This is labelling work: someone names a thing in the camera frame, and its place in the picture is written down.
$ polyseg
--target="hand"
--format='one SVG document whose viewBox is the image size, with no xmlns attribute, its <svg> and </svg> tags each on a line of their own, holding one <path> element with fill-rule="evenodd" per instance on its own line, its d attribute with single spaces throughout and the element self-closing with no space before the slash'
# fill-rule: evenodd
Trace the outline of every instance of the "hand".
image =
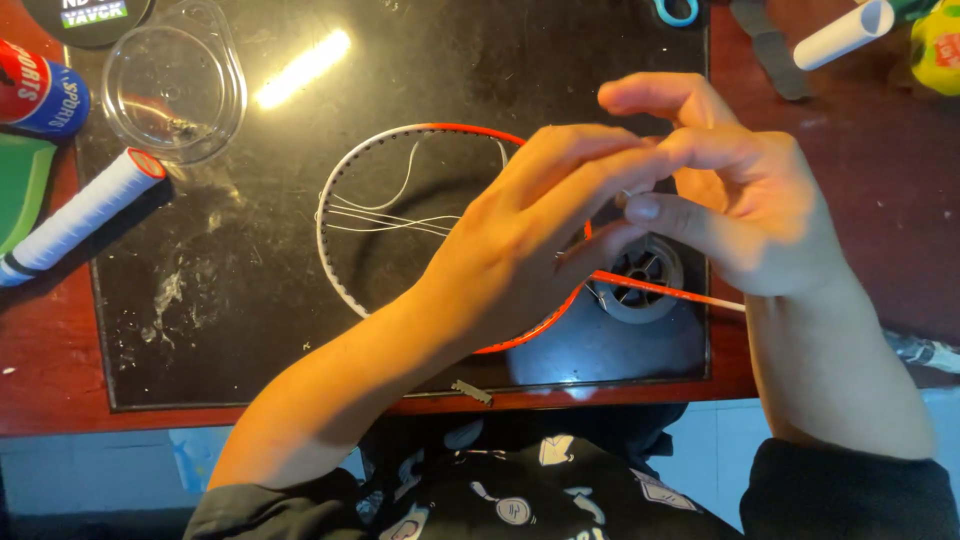
<svg viewBox="0 0 960 540">
<path fill-rule="evenodd" d="M 618 191 L 652 189 L 665 154 L 604 126 L 539 130 L 464 212 L 423 276 L 404 295 L 464 353 L 530 330 L 589 274 L 646 233 L 625 220 L 563 251 Z"/>
<path fill-rule="evenodd" d="M 634 195 L 628 220 L 700 250 L 747 294 L 801 295 L 848 275 L 827 203 L 792 136 L 744 128 L 696 74 L 637 73 L 606 83 L 597 97 L 611 114 L 647 112 L 676 128 L 659 149 L 677 169 L 680 196 Z"/>
</svg>

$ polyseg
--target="clear plastic container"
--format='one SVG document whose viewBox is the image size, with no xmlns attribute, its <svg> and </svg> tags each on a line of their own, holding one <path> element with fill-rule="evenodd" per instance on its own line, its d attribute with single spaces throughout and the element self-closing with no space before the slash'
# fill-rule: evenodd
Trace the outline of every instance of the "clear plastic container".
<svg viewBox="0 0 960 540">
<path fill-rule="evenodd" d="M 222 152 L 247 109 L 247 85 L 220 8 L 185 0 L 117 41 L 104 65 L 107 120 L 159 160 L 197 163 Z"/>
</svg>

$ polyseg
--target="person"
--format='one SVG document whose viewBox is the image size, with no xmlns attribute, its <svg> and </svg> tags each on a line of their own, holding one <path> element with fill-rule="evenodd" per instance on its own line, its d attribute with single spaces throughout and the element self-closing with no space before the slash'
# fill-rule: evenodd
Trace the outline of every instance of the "person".
<svg viewBox="0 0 960 540">
<path fill-rule="evenodd" d="M 740 504 L 748 537 L 958 536 L 924 404 L 881 337 L 796 140 L 741 126 L 699 75 L 639 73 L 598 97 L 611 114 L 650 113 L 675 130 L 663 139 L 599 125 L 539 130 L 410 290 L 256 397 L 185 538 L 741 537 L 650 471 L 569 433 L 527 448 L 460 441 L 447 444 L 457 452 L 421 453 L 419 471 L 408 460 L 407 481 L 369 524 L 356 480 L 337 469 L 404 393 L 531 328 L 649 232 L 703 252 L 746 298 L 773 434 Z M 671 174 L 679 195 L 651 191 Z M 629 196 L 624 218 L 557 257 L 618 194 Z"/>
</svg>

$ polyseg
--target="black round lid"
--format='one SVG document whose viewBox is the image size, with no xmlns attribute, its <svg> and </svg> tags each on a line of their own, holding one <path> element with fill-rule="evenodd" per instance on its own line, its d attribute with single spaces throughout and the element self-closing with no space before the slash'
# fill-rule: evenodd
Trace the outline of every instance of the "black round lid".
<svg viewBox="0 0 960 540">
<path fill-rule="evenodd" d="M 140 24 L 154 0 L 26 0 L 51 36 L 71 47 L 103 47 Z"/>
</svg>

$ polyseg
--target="scissors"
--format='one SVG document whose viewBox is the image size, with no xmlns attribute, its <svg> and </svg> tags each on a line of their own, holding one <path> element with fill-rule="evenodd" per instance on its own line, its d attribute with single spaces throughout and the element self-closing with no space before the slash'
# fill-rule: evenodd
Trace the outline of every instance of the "scissors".
<svg viewBox="0 0 960 540">
<path fill-rule="evenodd" d="M 671 15 L 670 12 L 666 10 L 666 2 L 667 0 L 654 0 L 654 3 L 657 4 L 657 15 L 660 16 L 660 20 L 674 28 L 689 25 L 691 22 L 697 20 L 697 15 L 700 14 L 700 2 L 698 0 L 686 0 L 686 4 L 690 7 L 690 15 L 682 19 Z"/>
</svg>

